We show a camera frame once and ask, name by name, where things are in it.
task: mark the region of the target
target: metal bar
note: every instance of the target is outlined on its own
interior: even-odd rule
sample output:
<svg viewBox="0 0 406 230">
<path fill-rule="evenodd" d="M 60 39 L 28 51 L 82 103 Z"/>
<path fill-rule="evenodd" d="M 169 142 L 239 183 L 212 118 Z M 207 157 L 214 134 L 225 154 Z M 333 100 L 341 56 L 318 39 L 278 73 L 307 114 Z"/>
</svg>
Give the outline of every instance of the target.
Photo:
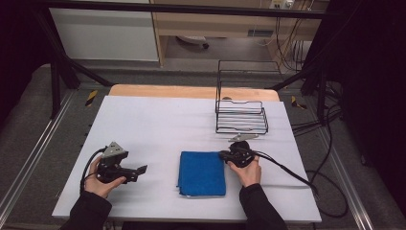
<svg viewBox="0 0 406 230">
<path fill-rule="evenodd" d="M 87 77 L 91 78 L 94 81 L 97 81 L 98 83 L 102 84 L 103 86 L 113 86 L 115 83 L 112 83 L 108 80 L 105 80 L 104 78 L 100 77 L 99 75 L 93 73 L 92 71 L 86 69 L 85 67 L 81 66 L 68 56 L 64 55 L 66 61 L 71 64 L 75 69 L 80 71 L 82 74 L 86 75 Z"/>
<path fill-rule="evenodd" d="M 51 30 L 47 20 L 45 19 L 42 9 L 32 8 L 31 13 L 49 41 L 49 44 L 52 48 L 51 56 L 56 62 L 57 71 L 64 79 L 68 88 L 78 88 L 80 85 L 80 81 L 75 72 L 72 70 L 71 66 L 69 66 L 68 63 L 64 61 L 62 54 L 64 54 L 65 52 L 57 41 L 56 36 Z"/>
<path fill-rule="evenodd" d="M 308 105 L 309 111 L 312 114 L 313 118 L 317 119 L 315 109 L 317 105 L 314 103 L 313 100 L 309 100 L 307 98 L 304 99 L 306 101 L 306 104 Z M 322 136 L 322 141 L 328 148 L 329 137 L 327 128 L 324 126 L 318 129 Z M 330 163 L 332 168 L 334 169 L 335 174 L 337 175 L 341 188 L 349 201 L 349 206 L 352 211 L 352 215 L 354 216 L 355 222 L 358 225 L 358 228 L 361 230 L 373 230 L 373 225 L 370 220 L 370 217 L 368 216 L 368 213 L 365 210 L 364 205 L 362 204 L 361 198 L 356 192 L 356 189 L 352 184 L 350 176 L 347 173 L 346 167 L 342 163 L 334 145 L 331 147 Z"/>
<path fill-rule="evenodd" d="M 324 126 L 325 121 L 325 102 L 326 102 L 326 84 L 327 76 L 326 71 L 322 69 L 321 73 L 318 73 L 316 76 L 319 77 L 319 93 L 317 100 L 317 118 L 320 121 L 320 124 Z"/>
<path fill-rule="evenodd" d="M 56 131 L 56 128 L 58 127 L 60 121 L 65 115 L 65 112 L 68 109 L 69 104 L 75 95 L 75 92 L 76 91 L 71 90 L 70 93 L 64 97 L 59 113 L 53 120 L 51 120 L 48 123 L 44 132 L 36 142 L 36 145 L 33 148 L 32 152 L 30 153 L 30 156 L 27 158 L 24 166 L 18 173 L 18 176 L 14 179 L 6 195 L 3 197 L 0 203 L 0 229 L 3 228 L 3 225 L 6 223 L 6 219 L 11 213 L 11 210 L 14 207 L 15 202 L 20 197 L 28 180 L 33 174 L 33 171 L 37 163 L 39 162 L 39 159 L 41 158 L 43 152 L 47 148 L 49 142 L 51 141 Z"/>
<path fill-rule="evenodd" d="M 283 11 L 272 9 L 250 9 L 250 8 L 169 5 L 169 4 L 117 3 L 117 2 L 67 1 L 67 0 L 36 0 L 30 2 L 30 4 L 35 4 L 47 8 L 118 11 L 118 12 L 179 12 L 179 13 L 289 17 L 289 18 L 308 18 L 308 19 L 337 19 L 341 17 L 341 13 L 338 12 Z"/>
<path fill-rule="evenodd" d="M 54 119 L 60 110 L 60 86 L 59 86 L 59 71 L 55 61 L 51 62 L 51 81 L 52 81 L 52 114 L 51 119 Z"/>
</svg>

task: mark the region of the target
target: white tabletop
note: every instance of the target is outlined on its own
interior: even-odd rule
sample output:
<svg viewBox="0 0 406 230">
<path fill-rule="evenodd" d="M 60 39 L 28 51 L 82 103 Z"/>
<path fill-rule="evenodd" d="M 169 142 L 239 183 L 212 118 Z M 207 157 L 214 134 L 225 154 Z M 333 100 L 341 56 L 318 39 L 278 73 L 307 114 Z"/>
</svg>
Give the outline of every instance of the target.
<svg viewBox="0 0 406 230">
<path fill-rule="evenodd" d="M 263 106 L 269 132 L 249 140 L 252 150 L 271 155 L 303 178 L 305 169 L 283 103 Z M 129 155 L 122 167 L 148 165 L 137 182 L 110 193 L 109 217 L 150 221 L 243 221 L 240 184 L 225 165 L 226 196 L 186 197 L 176 188 L 182 150 L 227 150 L 234 134 L 215 133 L 214 100 L 106 96 L 53 216 L 69 218 L 79 197 L 79 181 L 90 156 L 112 141 Z M 261 184 L 268 199 L 288 222 L 321 221 L 311 190 L 269 161 L 260 159 Z"/>
</svg>

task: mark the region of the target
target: floor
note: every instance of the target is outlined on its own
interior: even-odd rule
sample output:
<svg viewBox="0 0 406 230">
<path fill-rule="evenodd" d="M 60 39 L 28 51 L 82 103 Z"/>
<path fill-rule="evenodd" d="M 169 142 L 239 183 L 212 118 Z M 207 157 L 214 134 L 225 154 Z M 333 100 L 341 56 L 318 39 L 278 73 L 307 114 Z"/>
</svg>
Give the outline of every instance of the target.
<svg viewBox="0 0 406 230">
<path fill-rule="evenodd" d="M 157 63 L 128 62 L 87 62 L 87 66 L 102 77 L 118 83 L 215 86 L 219 59 L 244 60 L 239 66 L 249 69 L 258 67 L 253 62 L 271 59 L 263 46 L 249 39 L 213 37 L 208 38 L 208 42 L 210 48 L 203 49 L 171 37 L 167 61 L 163 67 Z M 275 71 L 274 65 L 271 66 L 269 70 Z M 250 81 L 256 82 L 252 87 L 263 88 L 282 82 L 293 74 L 292 71 L 273 72 L 265 78 L 261 74 L 246 71 L 239 77 L 249 76 Z M 91 128 L 102 97 L 108 94 L 108 88 L 95 84 L 83 75 L 80 75 L 80 79 L 82 85 L 79 90 L 64 91 L 65 99 L 70 99 L 70 102 L 62 109 L 63 118 L 60 121 L 50 120 L 50 73 L 46 67 L 38 69 L 21 102 L 2 127 L 0 164 L 7 166 L 7 171 L 0 176 L 0 197 L 4 197 L 0 205 L 0 218 L 6 223 L 3 229 L 57 229 L 63 223 L 63 220 L 51 216 L 57 196 L 75 164 L 81 145 L 86 140 L 86 133 Z M 293 125 L 315 120 L 316 97 L 302 97 L 301 85 L 302 81 L 298 80 L 279 92 Z M 92 105 L 84 106 L 89 93 L 95 89 L 98 90 L 98 95 Z M 300 106 L 292 105 L 292 96 L 296 97 Z M 335 103 L 334 99 L 327 100 L 327 105 Z M 49 126 L 56 126 L 55 131 L 49 133 L 48 138 L 41 136 Z M 331 130 L 335 158 L 327 161 L 322 173 L 347 190 L 348 187 L 343 185 L 340 179 L 343 175 L 337 173 L 340 171 L 337 171 L 336 160 L 341 160 L 362 205 L 355 206 L 355 209 L 349 210 L 342 218 L 331 218 L 322 214 L 323 222 L 317 223 L 316 226 L 293 224 L 289 225 L 289 228 L 406 229 L 405 217 L 396 208 L 376 171 L 362 166 L 345 120 L 337 119 L 332 122 Z M 316 169 L 327 152 L 326 128 L 317 128 L 304 135 L 299 135 L 301 132 L 296 134 L 304 167 L 307 170 Z M 39 146 L 38 140 L 45 140 L 45 145 Z M 343 198 L 333 185 L 325 182 L 322 177 L 316 179 L 315 184 L 320 187 L 319 207 L 336 215 L 345 210 Z M 12 202 L 6 203 L 6 198 L 10 198 Z M 371 222 L 370 226 L 362 227 L 357 222 L 362 220 L 357 216 L 359 209 L 365 210 L 367 220 Z"/>
</svg>

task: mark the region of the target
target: hand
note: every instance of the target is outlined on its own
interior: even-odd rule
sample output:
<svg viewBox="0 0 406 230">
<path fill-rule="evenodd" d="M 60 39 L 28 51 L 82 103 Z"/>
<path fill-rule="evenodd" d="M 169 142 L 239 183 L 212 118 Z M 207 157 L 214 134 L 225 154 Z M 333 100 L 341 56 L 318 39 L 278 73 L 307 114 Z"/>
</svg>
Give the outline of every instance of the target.
<svg viewBox="0 0 406 230">
<path fill-rule="evenodd" d="M 261 169 L 259 156 L 255 156 L 254 160 L 245 168 L 239 168 L 231 161 L 227 162 L 227 164 L 230 166 L 230 169 L 238 175 L 239 182 L 241 182 L 242 186 L 248 187 L 260 183 Z"/>
<path fill-rule="evenodd" d="M 104 184 L 98 180 L 97 171 L 98 165 L 102 157 L 99 156 L 95 161 L 90 165 L 89 176 L 84 182 L 84 190 L 89 193 L 94 193 L 103 198 L 107 198 L 108 194 L 115 188 L 119 187 L 123 182 L 125 182 L 125 177 L 115 179 L 114 181 Z"/>
</svg>

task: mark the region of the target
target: blue cloth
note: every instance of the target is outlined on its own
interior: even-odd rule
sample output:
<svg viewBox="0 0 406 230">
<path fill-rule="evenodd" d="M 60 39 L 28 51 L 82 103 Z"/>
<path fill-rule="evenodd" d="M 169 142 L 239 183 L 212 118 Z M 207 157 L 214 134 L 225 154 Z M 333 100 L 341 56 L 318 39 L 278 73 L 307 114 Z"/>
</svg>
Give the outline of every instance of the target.
<svg viewBox="0 0 406 230">
<path fill-rule="evenodd" d="M 178 187 L 184 196 L 225 196 L 224 163 L 218 151 L 182 151 Z"/>
</svg>

